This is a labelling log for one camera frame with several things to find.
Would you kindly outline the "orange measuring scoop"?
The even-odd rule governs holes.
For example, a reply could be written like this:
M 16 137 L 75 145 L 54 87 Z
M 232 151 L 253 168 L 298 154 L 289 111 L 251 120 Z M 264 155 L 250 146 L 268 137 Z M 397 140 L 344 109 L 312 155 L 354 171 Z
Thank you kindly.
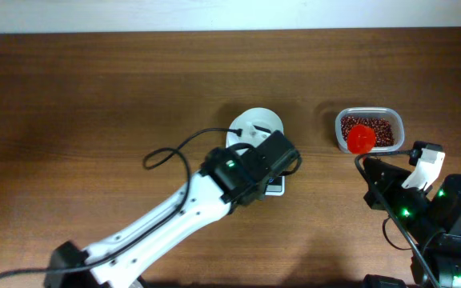
M 352 154 L 366 154 L 375 147 L 376 134 L 369 126 L 355 125 L 347 135 L 347 149 Z

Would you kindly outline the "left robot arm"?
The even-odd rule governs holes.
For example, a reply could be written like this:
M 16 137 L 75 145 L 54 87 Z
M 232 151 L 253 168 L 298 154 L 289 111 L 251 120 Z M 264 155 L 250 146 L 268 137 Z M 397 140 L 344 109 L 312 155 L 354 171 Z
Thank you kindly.
M 50 267 L 61 271 L 47 274 L 43 285 L 136 287 L 141 274 L 182 240 L 264 198 L 272 178 L 300 164 L 300 153 L 280 131 L 258 146 L 214 148 L 182 187 L 125 229 L 82 250 L 72 242 L 58 247 Z

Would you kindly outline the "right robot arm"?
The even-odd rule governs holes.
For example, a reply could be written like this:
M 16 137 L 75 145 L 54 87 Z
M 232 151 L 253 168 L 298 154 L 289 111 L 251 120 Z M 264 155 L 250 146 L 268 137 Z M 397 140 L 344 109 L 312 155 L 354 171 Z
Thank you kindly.
M 431 186 L 404 188 L 409 171 L 377 158 L 365 158 L 359 171 L 369 188 L 367 205 L 385 210 L 407 238 L 415 283 L 461 287 L 461 174 L 446 176 L 429 198 Z

